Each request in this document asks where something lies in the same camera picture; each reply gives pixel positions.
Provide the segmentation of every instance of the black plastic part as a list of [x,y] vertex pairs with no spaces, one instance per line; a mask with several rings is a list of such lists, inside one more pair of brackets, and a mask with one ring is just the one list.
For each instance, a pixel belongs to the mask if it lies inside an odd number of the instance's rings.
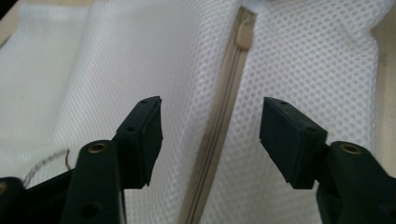
[[123,189],[142,189],[149,184],[163,141],[161,101],[158,96],[140,101],[113,138]]
[[338,221],[329,223],[396,223],[396,181],[367,149],[348,142],[334,142],[326,161],[342,206],[329,207],[318,198],[322,217],[339,209],[339,218],[332,218]]
[[70,170],[27,190],[29,223],[59,223],[72,174]]
[[265,97],[260,139],[294,189],[312,189],[314,155],[323,152],[327,132],[294,106]]
[[343,204],[338,195],[333,195],[322,185],[317,191],[317,201],[323,224],[336,224],[341,216]]
[[0,223],[16,224],[25,220],[26,189],[15,177],[0,178]]
[[61,224],[125,223],[118,170],[112,141],[85,146],[78,155]]

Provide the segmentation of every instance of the screw hole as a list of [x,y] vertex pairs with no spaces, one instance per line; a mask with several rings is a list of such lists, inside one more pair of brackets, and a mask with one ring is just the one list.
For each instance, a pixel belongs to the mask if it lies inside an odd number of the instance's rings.
[[80,215],[84,218],[94,217],[101,210],[102,206],[99,203],[90,203],[81,209]]
[[360,148],[354,147],[352,145],[341,145],[340,148],[350,154],[360,155],[362,153]]
[[99,152],[103,152],[107,149],[107,145],[106,144],[96,144],[91,146],[88,151],[90,153],[99,153]]
[[7,182],[0,182],[0,195],[4,194],[7,191],[7,187]]

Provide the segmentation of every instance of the white mesh fabric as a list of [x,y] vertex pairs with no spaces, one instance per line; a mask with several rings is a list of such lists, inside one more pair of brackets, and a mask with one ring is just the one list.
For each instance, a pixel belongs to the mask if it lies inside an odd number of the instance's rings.
[[253,48],[202,223],[320,223],[315,191],[292,190],[259,142],[264,96],[375,151],[377,47],[370,29],[392,1],[270,1]]
[[[131,223],[176,223],[238,5],[142,0],[22,7],[17,33],[0,50],[7,105],[0,111],[0,176],[23,177],[62,148],[71,149],[74,163],[85,144],[111,139],[139,100],[160,95],[163,148],[150,187],[126,193],[127,213]],[[63,161],[55,166],[33,183],[64,171]]]

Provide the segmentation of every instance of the zipper teeth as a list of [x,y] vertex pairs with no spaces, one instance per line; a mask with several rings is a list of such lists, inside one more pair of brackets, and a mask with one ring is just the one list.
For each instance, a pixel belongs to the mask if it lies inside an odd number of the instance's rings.
[[252,28],[254,21],[255,15],[253,13],[240,8],[227,44],[221,75],[218,80],[219,91],[215,95],[215,101],[205,129],[205,136],[192,171],[191,176],[196,178],[191,178],[177,223],[198,223],[205,208],[205,202],[219,162],[219,155],[231,121],[247,51],[251,46],[251,39],[247,38],[248,35],[246,35],[246,31],[249,31],[249,29],[240,28],[246,25]]
[[198,200],[201,197],[202,191],[203,191],[203,185],[205,183],[205,179],[207,177],[207,173],[209,170],[209,166],[212,162],[213,159],[213,152],[216,149],[216,145],[219,141],[219,135],[221,133],[221,128],[223,127],[224,124],[224,114],[226,112],[226,108],[228,107],[228,104],[230,103],[230,91],[231,91],[231,87],[233,86],[233,82],[234,82],[234,77],[235,77],[235,70],[236,70],[236,66],[237,66],[237,62],[239,59],[239,55],[240,55],[240,50],[237,49],[234,51],[233,53],[233,60],[232,60],[232,69],[230,70],[229,76],[230,78],[227,79],[227,84],[226,84],[226,88],[225,91],[222,94],[221,97],[221,104],[219,106],[219,110],[216,114],[216,118],[215,118],[215,122],[213,125],[213,129],[212,132],[210,133],[210,138],[208,141],[208,148],[207,151],[205,152],[205,158],[204,158],[204,164],[200,170],[200,174],[199,174],[199,179],[198,179],[198,185],[197,185],[197,190],[194,193],[193,199],[192,199],[192,204],[193,204],[193,208],[190,210],[189,215],[188,215],[188,223],[192,222],[194,214],[196,212],[197,209],[197,205],[198,205]]

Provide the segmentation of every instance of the zipper tape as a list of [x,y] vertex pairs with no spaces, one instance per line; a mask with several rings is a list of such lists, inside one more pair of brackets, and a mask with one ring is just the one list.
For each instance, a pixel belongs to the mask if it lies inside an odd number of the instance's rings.
[[219,164],[248,50],[253,43],[256,15],[241,7],[227,45],[218,89],[206,124],[187,193],[177,223],[199,223]]

